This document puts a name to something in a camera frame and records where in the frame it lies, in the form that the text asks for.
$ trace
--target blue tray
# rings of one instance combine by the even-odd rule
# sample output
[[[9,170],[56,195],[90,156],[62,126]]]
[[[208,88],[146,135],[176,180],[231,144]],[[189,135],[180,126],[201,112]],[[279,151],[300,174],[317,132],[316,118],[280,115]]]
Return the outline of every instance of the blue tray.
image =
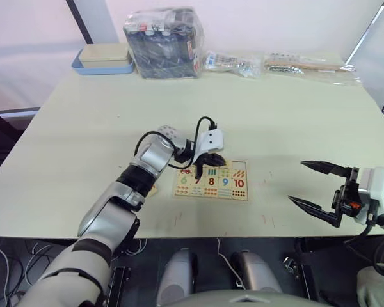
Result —
[[[84,67],[81,61],[79,60],[79,55],[83,50],[81,49],[74,61],[71,64],[71,67],[80,75],[116,75],[116,74],[130,74],[134,71],[134,61],[127,66],[120,67]]]

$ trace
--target beige box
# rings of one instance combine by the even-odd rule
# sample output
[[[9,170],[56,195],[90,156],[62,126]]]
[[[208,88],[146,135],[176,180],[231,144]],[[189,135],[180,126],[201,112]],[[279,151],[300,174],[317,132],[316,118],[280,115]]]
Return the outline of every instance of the beige box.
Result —
[[[122,67],[130,64],[128,46],[124,43],[86,45],[79,55],[84,67]]]

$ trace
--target white table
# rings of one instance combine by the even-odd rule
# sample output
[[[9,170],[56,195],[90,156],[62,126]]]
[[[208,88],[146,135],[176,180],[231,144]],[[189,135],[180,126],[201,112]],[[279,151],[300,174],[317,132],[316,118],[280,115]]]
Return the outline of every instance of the white table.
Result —
[[[158,193],[138,213],[137,237],[354,235],[363,229],[347,216],[334,228],[287,198],[328,210],[344,183],[302,166],[303,160],[384,166],[384,117],[361,86],[277,75],[149,81],[71,72],[0,167],[0,236],[74,238],[144,132],[170,124],[192,138],[202,115],[223,129],[222,154],[247,161],[250,200],[174,197],[175,170],[167,169]]]

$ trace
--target number puzzle board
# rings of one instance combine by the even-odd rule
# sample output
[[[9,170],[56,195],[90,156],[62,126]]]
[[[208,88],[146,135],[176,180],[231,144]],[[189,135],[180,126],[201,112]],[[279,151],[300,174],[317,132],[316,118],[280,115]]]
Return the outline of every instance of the number puzzle board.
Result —
[[[248,200],[246,163],[227,161],[225,166],[204,166],[200,180],[195,179],[195,166],[179,169],[176,174],[174,195]]]

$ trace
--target plastic bag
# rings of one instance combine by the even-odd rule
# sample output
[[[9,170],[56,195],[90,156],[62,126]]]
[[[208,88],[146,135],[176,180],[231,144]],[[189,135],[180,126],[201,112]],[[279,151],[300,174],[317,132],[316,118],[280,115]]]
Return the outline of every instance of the plastic bag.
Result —
[[[259,78],[262,61],[258,56],[231,56],[208,51],[204,61],[204,68],[213,72],[232,72],[242,77]]]
[[[324,58],[310,58],[298,54],[271,53],[264,56],[264,69],[269,72],[293,75],[333,83],[352,85],[361,82],[353,65]]]
[[[160,8],[128,16],[124,32],[144,78],[198,77],[204,31],[194,9]]]

